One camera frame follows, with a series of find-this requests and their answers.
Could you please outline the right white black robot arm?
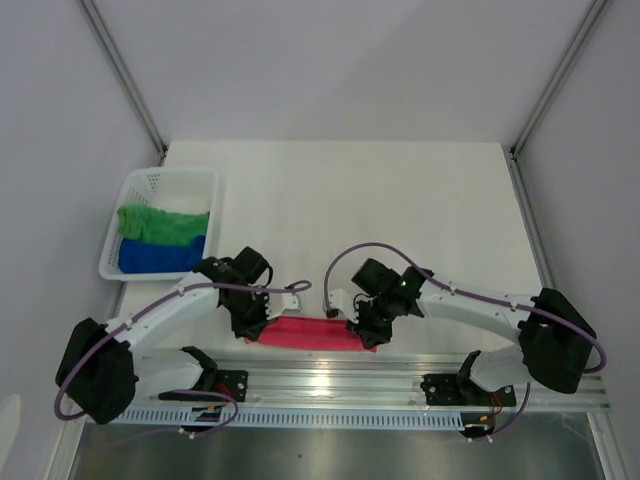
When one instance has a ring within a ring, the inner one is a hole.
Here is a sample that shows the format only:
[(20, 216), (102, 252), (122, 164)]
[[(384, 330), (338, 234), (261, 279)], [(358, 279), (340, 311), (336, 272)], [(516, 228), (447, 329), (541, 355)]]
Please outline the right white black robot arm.
[(386, 344), (398, 317), (439, 318), (509, 341), (494, 351), (474, 351), (456, 380), (458, 395), (479, 403), (491, 392), (535, 381), (562, 393), (577, 391), (597, 338), (595, 330), (559, 291), (536, 295), (474, 290), (414, 266), (397, 273), (368, 259), (352, 277), (366, 295), (355, 308), (354, 332), (371, 349)]

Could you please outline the pink microfiber towel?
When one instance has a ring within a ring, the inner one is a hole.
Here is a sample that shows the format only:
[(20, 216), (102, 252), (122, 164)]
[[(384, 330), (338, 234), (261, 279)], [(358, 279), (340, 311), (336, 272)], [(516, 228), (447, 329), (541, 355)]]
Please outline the pink microfiber towel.
[(280, 316), (270, 323), (257, 340), (246, 344), (304, 351), (364, 352), (361, 340), (341, 319)]

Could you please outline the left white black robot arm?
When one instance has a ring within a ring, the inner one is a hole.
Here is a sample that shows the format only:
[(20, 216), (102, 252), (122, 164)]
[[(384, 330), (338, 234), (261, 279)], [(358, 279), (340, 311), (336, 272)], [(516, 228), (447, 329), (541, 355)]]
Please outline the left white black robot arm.
[(286, 300), (308, 288), (261, 283), (273, 268), (246, 247), (234, 257), (202, 259), (174, 286), (132, 314), (98, 322), (88, 317), (73, 329), (55, 375), (55, 416), (84, 416), (104, 425), (134, 401), (205, 401), (237, 404), (223, 387), (218, 364), (198, 347), (157, 352), (157, 344), (199, 318), (224, 309), (238, 338), (255, 341), (284, 311)]

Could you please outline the green microfiber towel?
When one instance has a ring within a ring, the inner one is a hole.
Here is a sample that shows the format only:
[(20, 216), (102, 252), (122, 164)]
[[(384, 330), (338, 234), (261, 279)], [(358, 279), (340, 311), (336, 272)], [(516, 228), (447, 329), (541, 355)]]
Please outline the green microfiber towel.
[(125, 239), (165, 246), (189, 246), (205, 236), (209, 213), (169, 212), (144, 204), (125, 204), (117, 209), (118, 233)]

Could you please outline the blue microfiber towel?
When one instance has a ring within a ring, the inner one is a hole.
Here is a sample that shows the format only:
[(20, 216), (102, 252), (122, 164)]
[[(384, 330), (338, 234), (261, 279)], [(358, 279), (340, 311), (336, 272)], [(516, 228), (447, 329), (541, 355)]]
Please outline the blue microfiber towel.
[(194, 237), (187, 246), (159, 245), (124, 239), (118, 267), (125, 274), (187, 272), (202, 259), (206, 237)]

